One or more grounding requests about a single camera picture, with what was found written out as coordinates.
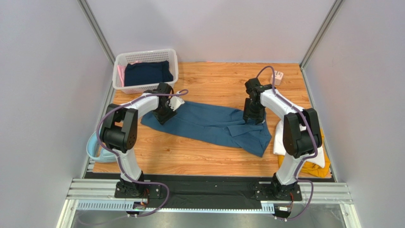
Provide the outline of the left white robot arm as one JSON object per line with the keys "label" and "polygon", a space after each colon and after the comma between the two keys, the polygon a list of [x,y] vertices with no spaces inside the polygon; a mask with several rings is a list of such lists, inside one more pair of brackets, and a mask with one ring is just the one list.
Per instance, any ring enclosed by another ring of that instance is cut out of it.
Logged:
{"label": "left white robot arm", "polygon": [[131,102],[108,106],[97,127],[97,140],[115,156],[121,172],[120,180],[116,184],[115,198],[148,196],[149,185],[145,182],[134,152],[138,119],[145,114],[152,114],[159,124],[165,124],[177,114],[171,101],[175,96],[169,84],[160,83],[156,89],[145,91]]}

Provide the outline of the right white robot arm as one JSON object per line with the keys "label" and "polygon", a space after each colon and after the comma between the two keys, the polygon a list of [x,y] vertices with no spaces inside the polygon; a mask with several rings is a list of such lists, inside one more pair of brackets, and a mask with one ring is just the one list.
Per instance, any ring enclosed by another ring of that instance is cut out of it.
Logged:
{"label": "right white robot arm", "polygon": [[289,200],[298,190],[298,173],[307,159],[314,158],[322,145],[322,137],[315,109],[304,109],[285,98],[273,85],[262,85],[257,78],[245,83],[243,119],[260,124],[265,109],[270,109],[283,122],[282,142],[286,154],[283,163],[265,190],[275,200]]}

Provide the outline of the teal blue t shirt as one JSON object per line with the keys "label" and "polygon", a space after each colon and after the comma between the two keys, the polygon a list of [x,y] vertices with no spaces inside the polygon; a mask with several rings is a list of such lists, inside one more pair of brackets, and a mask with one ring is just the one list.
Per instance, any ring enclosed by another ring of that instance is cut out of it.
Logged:
{"label": "teal blue t shirt", "polygon": [[272,139],[267,124],[243,119],[243,111],[231,107],[185,102],[177,114],[160,124],[152,113],[141,124],[154,130],[220,146],[242,148],[262,157]]}

